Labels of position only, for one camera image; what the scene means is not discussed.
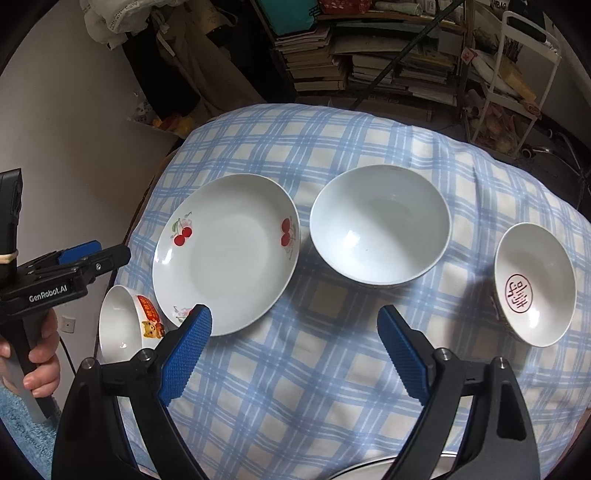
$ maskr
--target white bowl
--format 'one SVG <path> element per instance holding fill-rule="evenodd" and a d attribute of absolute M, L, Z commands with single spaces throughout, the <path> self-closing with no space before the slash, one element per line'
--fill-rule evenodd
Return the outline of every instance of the white bowl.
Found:
<path fill-rule="evenodd" d="M 569 329 L 577 302 L 574 270 L 563 246 L 533 223 L 509 228 L 495 254 L 495 301 L 524 342 L 545 347 Z"/>
<path fill-rule="evenodd" d="M 349 170 L 331 180 L 310 212 L 310 235 L 337 272 L 374 286 L 420 277 L 447 248 L 451 217 L 441 193 L 395 165 Z"/>
<path fill-rule="evenodd" d="M 107 292 L 99 318 L 100 351 L 106 363 L 125 362 L 142 348 L 156 348 L 164 335 L 148 298 L 123 285 Z"/>

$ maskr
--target finger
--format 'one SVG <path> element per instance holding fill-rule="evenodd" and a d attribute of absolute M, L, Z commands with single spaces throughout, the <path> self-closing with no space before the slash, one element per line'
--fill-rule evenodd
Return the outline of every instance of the finger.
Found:
<path fill-rule="evenodd" d="M 43 398 L 49 397 L 53 392 L 56 391 L 57 387 L 60 384 L 60 377 L 57 377 L 53 382 L 50 382 L 42 387 L 36 388 L 33 390 L 33 397 L 35 398 Z"/>
<path fill-rule="evenodd" d="M 48 338 L 42 338 L 37 346 L 29 352 L 29 360 L 34 364 L 44 364 L 56 354 L 59 343 L 60 335 L 57 332 Z"/>
<path fill-rule="evenodd" d="M 49 309 L 41 325 L 41 338 L 48 338 L 57 332 L 57 315 L 54 309 Z"/>
<path fill-rule="evenodd" d="M 60 361 L 54 355 L 47 363 L 39 365 L 37 369 L 22 379 L 22 384 L 27 390 L 35 390 L 43 385 L 53 382 L 60 376 Z"/>
<path fill-rule="evenodd" d="M 10 343 L 2 337 L 0 337 L 0 356 L 10 358 Z"/>

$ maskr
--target plaid fabric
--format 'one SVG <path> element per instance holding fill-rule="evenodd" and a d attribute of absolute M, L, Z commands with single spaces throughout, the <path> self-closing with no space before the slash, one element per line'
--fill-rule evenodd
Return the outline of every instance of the plaid fabric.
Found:
<path fill-rule="evenodd" d="M 336 274 L 309 239 L 310 208 L 347 169 L 394 163 L 429 179 L 446 198 L 452 240 L 426 275 L 396 289 Z M 152 256 L 174 209 L 199 186 L 251 172 L 279 182 L 301 219 L 302 248 L 285 293 L 252 326 L 209 341 L 183 396 L 169 409 L 211 479 L 325 478 L 398 452 L 421 407 L 408 397 L 376 332 L 393 303 L 435 346 L 463 359 L 511 361 L 527 402 L 545 475 L 589 403 L 591 226 L 529 174 L 444 135 L 365 113 L 257 105 L 195 130 L 155 188 L 131 237 L 118 281 L 155 301 Z M 490 293 L 495 248 L 517 222 L 552 231 L 578 286 L 570 330 L 548 348 L 517 341 L 496 318 Z M 457 449 L 463 401 L 447 449 Z M 142 444 L 124 404 L 130 438 Z"/>

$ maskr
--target stack of books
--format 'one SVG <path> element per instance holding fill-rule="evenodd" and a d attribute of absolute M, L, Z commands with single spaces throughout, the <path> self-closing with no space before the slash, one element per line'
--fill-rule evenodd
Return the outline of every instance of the stack of books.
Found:
<path fill-rule="evenodd" d="M 324 26 L 275 41 L 298 92 L 346 88 L 347 62 L 330 51 L 330 40 L 330 27 Z"/>
<path fill-rule="evenodd" d="M 336 38 L 332 53 L 350 56 L 353 65 L 349 75 L 351 88 L 365 88 L 408 44 L 407 40 L 368 35 L 346 35 Z M 388 73 L 376 91 L 409 95 L 446 105 L 456 105 L 453 72 L 456 62 L 427 45 L 416 46 Z"/>

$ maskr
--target blue towel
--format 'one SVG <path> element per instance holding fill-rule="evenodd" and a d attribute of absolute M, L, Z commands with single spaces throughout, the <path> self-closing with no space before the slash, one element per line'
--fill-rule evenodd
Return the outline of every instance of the blue towel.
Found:
<path fill-rule="evenodd" d="M 43 478 L 51 478 L 51 460 L 60 412 L 43 423 L 33 423 L 21 398 L 0 382 L 0 418 L 15 443 Z"/>

